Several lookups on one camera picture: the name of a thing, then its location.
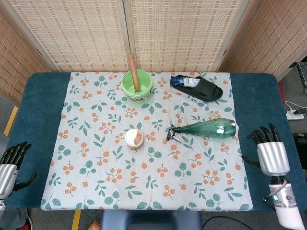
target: robotic hand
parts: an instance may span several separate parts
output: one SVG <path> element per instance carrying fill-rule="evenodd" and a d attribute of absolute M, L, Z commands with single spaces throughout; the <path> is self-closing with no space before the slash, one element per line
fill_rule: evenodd
<path fill-rule="evenodd" d="M 251 161 L 246 156 L 242 159 L 253 166 L 261 168 L 262 172 L 271 176 L 269 188 L 271 193 L 263 199 L 267 204 L 268 198 L 273 198 L 279 223 L 285 228 L 305 230 L 295 196 L 290 182 L 285 175 L 290 171 L 287 153 L 273 124 L 269 124 L 272 133 L 266 127 L 263 131 L 255 129 L 247 138 L 252 139 L 257 145 L 259 162 Z"/>
<path fill-rule="evenodd" d="M 37 176 L 34 173 L 26 182 L 16 184 L 18 170 L 23 162 L 24 155 L 31 147 L 31 144 L 23 142 L 8 148 L 0 160 L 0 219 L 2 211 L 5 210 L 4 200 L 10 196 L 12 191 L 18 191 L 29 186 Z"/>

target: power strip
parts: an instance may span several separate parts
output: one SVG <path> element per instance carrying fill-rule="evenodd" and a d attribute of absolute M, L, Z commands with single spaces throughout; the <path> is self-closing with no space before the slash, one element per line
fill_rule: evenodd
<path fill-rule="evenodd" d="M 302 114 L 293 114 L 291 111 L 287 111 L 286 113 L 287 116 L 287 120 L 291 121 L 291 120 L 303 120 L 304 119 L 304 115 Z"/>

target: tablecloth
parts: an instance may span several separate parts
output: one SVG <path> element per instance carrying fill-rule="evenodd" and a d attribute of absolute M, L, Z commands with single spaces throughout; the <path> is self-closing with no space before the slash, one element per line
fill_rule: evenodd
<path fill-rule="evenodd" d="M 230 74 L 196 74 L 224 91 L 203 102 L 171 87 L 170 73 L 150 73 L 151 97 L 140 104 L 121 90 L 123 74 L 71 74 L 41 207 L 251 210 L 237 135 L 166 141 L 170 124 L 235 119 Z M 138 151 L 124 141 L 130 128 L 143 132 Z"/>

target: jar lid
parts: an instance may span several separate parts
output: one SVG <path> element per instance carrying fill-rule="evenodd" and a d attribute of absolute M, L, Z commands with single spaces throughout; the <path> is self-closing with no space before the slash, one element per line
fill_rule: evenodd
<path fill-rule="evenodd" d="M 138 129 L 130 129 L 125 135 L 125 141 L 130 148 L 139 149 L 144 142 L 143 134 Z"/>

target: bamboo screen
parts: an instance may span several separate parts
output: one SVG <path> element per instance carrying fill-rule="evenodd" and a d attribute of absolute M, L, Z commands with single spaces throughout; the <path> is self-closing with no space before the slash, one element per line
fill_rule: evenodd
<path fill-rule="evenodd" d="M 127 70 L 116 0 L 9 0 L 59 71 Z"/>
<path fill-rule="evenodd" d="M 296 53 L 307 50 L 306 16 L 306 0 L 263 1 L 233 55 L 226 56 L 227 64 L 221 71 L 278 75 L 281 68 L 292 64 Z"/>
<path fill-rule="evenodd" d="M 215 71 L 244 0 L 131 0 L 138 67 Z"/>
<path fill-rule="evenodd" d="M 0 92 L 19 104 L 29 76 L 46 69 L 1 12 L 0 28 Z"/>

